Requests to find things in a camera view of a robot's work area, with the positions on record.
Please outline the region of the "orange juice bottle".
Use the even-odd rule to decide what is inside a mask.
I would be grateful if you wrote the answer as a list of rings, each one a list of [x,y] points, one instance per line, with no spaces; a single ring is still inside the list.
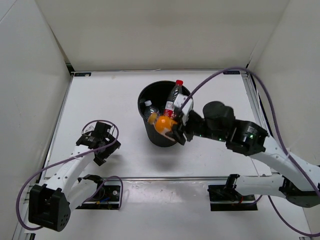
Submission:
[[[150,125],[153,125],[157,133],[171,141],[175,141],[175,139],[172,138],[172,128],[174,125],[178,124],[175,120],[168,116],[158,115],[154,112],[149,116],[147,122]]]

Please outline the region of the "clear bottle red label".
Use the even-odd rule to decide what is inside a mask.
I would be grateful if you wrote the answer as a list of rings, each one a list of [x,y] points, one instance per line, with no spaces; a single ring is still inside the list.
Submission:
[[[183,93],[183,81],[182,80],[176,80],[175,82],[175,86],[172,88],[172,90],[170,91],[168,97],[167,97],[167,101],[166,101],[166,104],[165,104],[165,108],[164,108],[164,112],[163,112],[163,115],[164,116],[167,116],[167,117],[170,117],[171,119],[175,118],[175,112],[174,112],[174,102],[177,98],[177,96],[179,94],[182,94]]]

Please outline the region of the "clear bottle white label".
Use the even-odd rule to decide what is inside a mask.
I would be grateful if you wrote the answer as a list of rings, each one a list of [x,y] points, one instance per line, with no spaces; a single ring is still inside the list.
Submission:
[[[145,104],[145,109],[144,109],[143,115],[147,120],[153,113],[156,113],[157,115],[160,114],[159,109],[153,105],[151,100],[145,101],[144,104]]]

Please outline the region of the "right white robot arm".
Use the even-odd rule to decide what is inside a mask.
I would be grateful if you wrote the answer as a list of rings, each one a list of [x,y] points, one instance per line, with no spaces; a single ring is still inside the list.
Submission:
[[[270,176],[231,174],[225,185],[210,187],[214,200],[238,201],[248,195],[268,195],[286,199],[303,208],[320,203],[320,168],[286,153],[268,132],[251,121],[235,118],[232,107],[212,101],[203,107],[203,116],[185,98],[173,103],[177,124],[172,132],[184,145],[194,136],[224,142],[228,150],[250,157],[276,171]]]

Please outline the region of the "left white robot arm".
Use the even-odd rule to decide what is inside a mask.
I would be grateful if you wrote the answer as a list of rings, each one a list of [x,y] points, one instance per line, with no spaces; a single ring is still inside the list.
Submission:
[[[41,185],[34,185],[29,192],[28,221],[41,228],[61,232],[67,225],[71,212],[86,202],[106,203],[116,201],[116,196],[106,186],[106,180],[94,174],[82,176],[85,168],[95,163],[101,166],[120,148],[113,131],[117,127],[107,120],[87,123],[75,143],[70,157],[61,162],[57,172]]]

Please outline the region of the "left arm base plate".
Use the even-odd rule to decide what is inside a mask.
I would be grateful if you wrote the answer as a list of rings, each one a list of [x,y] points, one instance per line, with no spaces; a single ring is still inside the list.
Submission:
[[[120,210],[123,203],[124,183],[118,176],[94,180],[98,192],[76,210]]]

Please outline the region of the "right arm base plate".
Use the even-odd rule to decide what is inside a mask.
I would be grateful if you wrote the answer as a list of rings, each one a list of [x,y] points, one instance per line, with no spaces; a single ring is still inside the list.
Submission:
[[[244,212],[257,211],[254,195],[245,195],[235,191],[228,191],[224,185],[208,185],[211,212]]]

